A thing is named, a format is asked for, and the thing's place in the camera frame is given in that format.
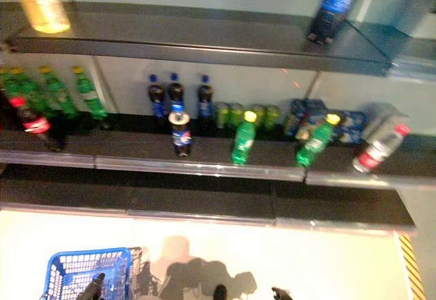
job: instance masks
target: warning stripe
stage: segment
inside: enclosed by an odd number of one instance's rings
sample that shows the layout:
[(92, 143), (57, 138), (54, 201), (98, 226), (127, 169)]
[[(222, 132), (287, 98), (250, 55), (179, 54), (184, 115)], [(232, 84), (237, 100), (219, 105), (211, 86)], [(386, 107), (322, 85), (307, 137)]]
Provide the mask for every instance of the warning stripe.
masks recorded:
[(407, 277), (409, 278), (413, 300), (426, 300), (411, 239), (409, 235), (399, 235), (399, 240), (401, 250), (403, 251), (404, 263), (407, 269)]

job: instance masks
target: shopping basket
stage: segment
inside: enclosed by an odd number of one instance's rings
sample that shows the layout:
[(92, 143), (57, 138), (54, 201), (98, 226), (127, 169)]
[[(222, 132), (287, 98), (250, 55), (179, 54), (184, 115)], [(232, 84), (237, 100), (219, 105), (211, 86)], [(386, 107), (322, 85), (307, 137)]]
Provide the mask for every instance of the shopping basket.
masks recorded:
[(102, 298), (129, 300), (130, 262), (126, 247), (59, 252), (48, 261), (42, 299), (76, 300), (94, 278), (104, 273)]

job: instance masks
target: sprite bottle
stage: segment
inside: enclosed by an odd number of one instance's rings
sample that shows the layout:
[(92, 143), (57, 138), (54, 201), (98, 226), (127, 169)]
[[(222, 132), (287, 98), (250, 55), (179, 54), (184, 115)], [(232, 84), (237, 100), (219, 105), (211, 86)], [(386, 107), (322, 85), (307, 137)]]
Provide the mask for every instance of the sprite bottle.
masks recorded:
[(98, 98), (94, 84), (84, 75), (83, 67), (75, 66), (72, 70), (77, 77), (77, 90), (82, 95), (83, 100), (87, 103), (91, 116), (98, 120), (105, 119), (108, 116), (108, 113)]
[(256, 117), (257, 116), (254, 112), (246, 111), (244, 114), (244, 121), (239, 125), (236, 131), (236, 138), (232, 152), (232, 161), (234, 164), (243, 165), (247, 162), (256, 135)]
[(333, 129), (341, 118), (338, 115), (328, 114), (326, 121), (315, 128), (303, 148), (297, 152), (296, 161), (299, 167), (309, 167), (315, 161), (318, 153), (321, 153), (333, 134)]
[(21, 93), (26, 98), (28, 106), (48, 119), (53, 118), (55, 112), (48, 105), (40, 86), (26, 76), (20, 67), (13, 67), (10, 72), (20, 85)]
[(62, 81), (52, 73), (52, 69), (48, 66), (41, 66), (40, 73), (44, 75), (48, 91), (53, 100), (61, 107), (65, 116), (69, 119), (76, 118), (79, 111), (74, 105), (73, 100), (69, 96), (68, 90)]

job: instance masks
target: can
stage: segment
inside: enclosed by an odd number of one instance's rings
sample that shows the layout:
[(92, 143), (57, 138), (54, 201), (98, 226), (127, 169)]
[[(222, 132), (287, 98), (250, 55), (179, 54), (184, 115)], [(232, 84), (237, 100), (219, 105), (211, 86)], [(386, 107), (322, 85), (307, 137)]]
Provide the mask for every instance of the can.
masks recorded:
[(244, 117), (244, 107), (242, 104), (230, 104), (229, 126), (237, 128), (242, 123)]
[(256, 128), (259, 128), (264, 122), (265, 107), (260, 104), (254, 104), (253, 106), (251, 106), (250, 110), (256, 114), (257, 117), (254, 125), (256, 126)]
[(225, 102), (215, 104), (215, 124), (217, 128), (224, 128), (230, 116), (230, 106)]
[(267, 106), (265, 110), (264, 128), (272, 130), (279, 121), (280, 109), (277, 106)]

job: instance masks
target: water bottle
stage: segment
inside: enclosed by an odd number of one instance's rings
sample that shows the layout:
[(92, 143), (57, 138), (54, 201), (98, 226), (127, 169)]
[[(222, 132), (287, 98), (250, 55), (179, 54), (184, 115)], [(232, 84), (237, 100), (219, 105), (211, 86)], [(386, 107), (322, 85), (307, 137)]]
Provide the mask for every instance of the water bottle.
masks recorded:
[(353, 159), (353, 166), (359, 172), (367, 173), (389, 157), (403, 142), (410, 129), (403, 124), (380, 140), (375, 140), (360, 155)]

